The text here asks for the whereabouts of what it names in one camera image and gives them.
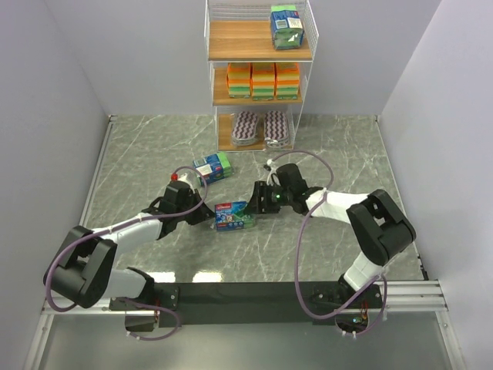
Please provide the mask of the blue green sponge pack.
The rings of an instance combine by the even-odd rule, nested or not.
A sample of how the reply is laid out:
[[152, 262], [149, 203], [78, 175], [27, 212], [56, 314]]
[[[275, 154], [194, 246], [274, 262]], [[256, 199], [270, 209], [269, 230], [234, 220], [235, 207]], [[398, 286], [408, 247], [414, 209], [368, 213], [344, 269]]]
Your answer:
[[304, 40], [304, 27], [295, 5], [272, 5], [270, 33], [275, 50], [299, 49]]
[[246, 214], [246, 201], [218, 203], [214, 206], [215, 219], [213, 229], [216, 231], [245, 230], [255, 226], [255, 217]]
[[218, 152], [193, 161], [193, 167], [204, 177], [207, 184], [215, 183], [233, 175], [233, 167], [224, 152]]

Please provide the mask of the purple wavy sponge pack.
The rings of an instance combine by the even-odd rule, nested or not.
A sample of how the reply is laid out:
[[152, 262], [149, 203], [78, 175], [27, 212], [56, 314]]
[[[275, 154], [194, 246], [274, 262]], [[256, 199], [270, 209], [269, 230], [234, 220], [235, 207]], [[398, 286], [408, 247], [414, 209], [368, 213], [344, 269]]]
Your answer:
[[260, 119], [255, 112], [241, 111], [233, 116], [231, 142], [234, 146], [249, 146], [257, 142]]
[[290, 144], [290, 131], [287, 114], [271, 110], [263, 117], [263, 137], [267, 148], [283, 148]]

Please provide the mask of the orange sponge pack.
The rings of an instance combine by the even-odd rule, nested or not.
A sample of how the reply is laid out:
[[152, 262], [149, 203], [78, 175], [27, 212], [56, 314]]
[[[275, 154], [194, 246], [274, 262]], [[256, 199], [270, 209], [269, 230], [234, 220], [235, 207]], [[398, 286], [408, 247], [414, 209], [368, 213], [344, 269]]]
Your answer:
[[275, 63], [275, 97], [296, 99], [300, 89], [300, 67], [297, 62]]
[[246, 99], [250, 97], [251, 64], [249, 62], [231, 62], [226, 70], [226, 85], [230, 98]]
[[251, 72], [251, 96], [254, 100], [272, 100], [275, 93], [275, 64], [254, 62]]

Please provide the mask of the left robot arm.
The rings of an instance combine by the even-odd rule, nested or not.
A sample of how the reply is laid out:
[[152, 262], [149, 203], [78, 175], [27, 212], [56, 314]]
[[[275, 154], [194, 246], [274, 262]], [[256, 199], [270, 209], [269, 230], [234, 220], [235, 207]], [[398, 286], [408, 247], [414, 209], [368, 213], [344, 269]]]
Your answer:
[[104, 228], [72, 228], [43, 278], [49, 306], [67, 312], [77, 306], [91, 308], [102, 298], [128, 300], [135, 307], [161, 303], [147, 273], [133, 267], [114, 269], [118, 253], [158, 241], [181, 222], [194, 226], [214, 216], [197, 189], [173, 180], [161, 197], [128, 220]]

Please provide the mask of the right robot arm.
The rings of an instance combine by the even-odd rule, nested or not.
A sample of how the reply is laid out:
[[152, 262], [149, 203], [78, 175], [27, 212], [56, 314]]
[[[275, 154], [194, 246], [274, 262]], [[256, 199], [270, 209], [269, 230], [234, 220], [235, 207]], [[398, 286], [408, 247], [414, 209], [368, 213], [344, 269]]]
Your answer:
[[267, 180], [254, 184], [245, 214], [277, 214], [282, 207], [310, 218], [327, 218], [351, 225], [360, 253], [341, 275], [331, 293], [331, 304], [346, 304], [361, 294], [373, 278], [381, 275], [388, 263], [416, 239], [416, 231], [387, 191], [369, 194], [338, 193], [325, 187], [310, 187], [298, 166], [288, 163], [264, 166]]

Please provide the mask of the middle wooden shelf board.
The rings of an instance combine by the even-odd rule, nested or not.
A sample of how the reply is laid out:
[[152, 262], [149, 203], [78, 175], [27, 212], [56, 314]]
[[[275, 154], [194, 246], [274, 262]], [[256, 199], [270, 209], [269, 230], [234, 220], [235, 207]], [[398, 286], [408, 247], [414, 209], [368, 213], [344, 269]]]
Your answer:
[[279, 105], [279, 104], [301, 104], [303, 102], [302, 93], [298, 90], [296, 99], [271, 99], [255, 100], [249, 98], [230, 98], [226, 85], [226, 67], [217, 67], [214, 69], [213, 76], [213, 105], [214, 106], [262, 106], [262, 105]]

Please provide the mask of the top wooden shelf board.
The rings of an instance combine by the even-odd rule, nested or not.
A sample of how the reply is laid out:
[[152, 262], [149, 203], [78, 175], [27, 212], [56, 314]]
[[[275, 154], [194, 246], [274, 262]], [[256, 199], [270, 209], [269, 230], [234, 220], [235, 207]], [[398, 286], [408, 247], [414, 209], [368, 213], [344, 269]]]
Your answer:
[[306, 32], [300, 48], [275, 49], [264, 20], [212, 21], [208, 36], [209, 62], [311, 62], [317, 47], [317, 38], [311, 42]]

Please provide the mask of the black base beam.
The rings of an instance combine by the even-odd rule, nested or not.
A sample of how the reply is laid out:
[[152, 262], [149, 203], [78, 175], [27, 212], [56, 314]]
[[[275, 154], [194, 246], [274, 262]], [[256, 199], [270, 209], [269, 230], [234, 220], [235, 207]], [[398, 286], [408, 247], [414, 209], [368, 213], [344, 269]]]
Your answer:
[[[156, 283], [157, 301], [175, 311], [183, 325], [226, 325], [313, 322], [301, 308], [293, 282]], [[300, 292], [310, 311], [325, 315], [339, 308], [351, 293], [338, 281], [302, 281]], [[348, 306], [378, 309], [383, 293], [372, 284]]]

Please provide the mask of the right aluminium rail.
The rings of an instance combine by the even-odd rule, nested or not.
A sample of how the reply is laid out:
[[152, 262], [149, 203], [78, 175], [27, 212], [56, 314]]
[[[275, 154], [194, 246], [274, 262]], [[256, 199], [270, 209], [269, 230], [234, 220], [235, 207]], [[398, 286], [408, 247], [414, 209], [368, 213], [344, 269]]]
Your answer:
[[443, 312], [448, 310], [440, 283], [427, 280], [421, 258], [414, 248], [393, 257], [380, 267], [358, 254], [341, 277], [350, 287], [350, 295], [359, 294], [345, 312], [359, 310], [376, 314]]

